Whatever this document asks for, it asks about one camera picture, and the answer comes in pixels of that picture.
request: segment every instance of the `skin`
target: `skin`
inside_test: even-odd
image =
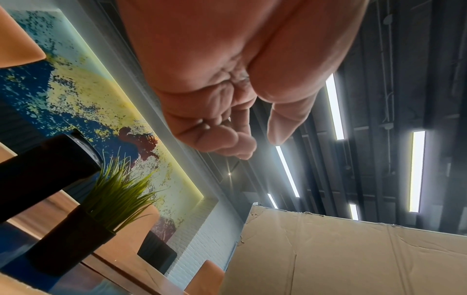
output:
[[[280,145],[310,114],[358,32],[368,0],[118,0],[174,136],[248,159],[250,107],[272,103]]]

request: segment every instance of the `dark ceiling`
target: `dark ceiling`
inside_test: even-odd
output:
[[[96,0],[126,39],[113,0]],[[373,0],[335,73],[346,139],[336,141],[326,89],[282,146],[296,198],[266,140],[270,105],[257,100],[249,161],[200,154],[246,219],[251,204],[467,233],[467,1]],[[408,212],[411,134],[426,130],[419,213]]]

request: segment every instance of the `fluorescent light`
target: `fluorescent light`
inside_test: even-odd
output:
[[[282,153],[281,147],[276,146],[276,150],[277,150],[277,153],[279,154],[279,157],[281,158],[282,165],[284,166],[284,170],[286,171],[287,178],[290,181],[290,185],[292,186],[293,193],[295,194],[297,198],[300,198],[297,187],[295,186],[295,183],[293,182],[292,174],[290,174],[290,170],[288,169],[286,159],[284,158],[284,154]]]
[[[327,98],[331,106],[332,122],[334,124],[334,131],[336,132],[336,139],[344,139],[344,130],[342,128],[341,111],[339,110],[339,101],[337,100],[336,82],[334,81],[334,74],[331,74],[326,80]]]
[[[420,195],[422,192],[423,156],[425,155],[425,131],[413,133],[412,140],[412,166],[410,172],[410,198],[409,211],[417,212],[420,209]]]
[[[268,193],[268,196],[269,196],[269,199],[271,200],[271,203],[272,205],[274,206],[274,208],[278,209],[277,205],[276,205],[276,202],[274,202],[274,199],[272,198],[271,194]]]
[[[349,204],[350,206],[350,215],[352,215],[353,220],[359,220],[359,212],[357,211],[357,205]]]

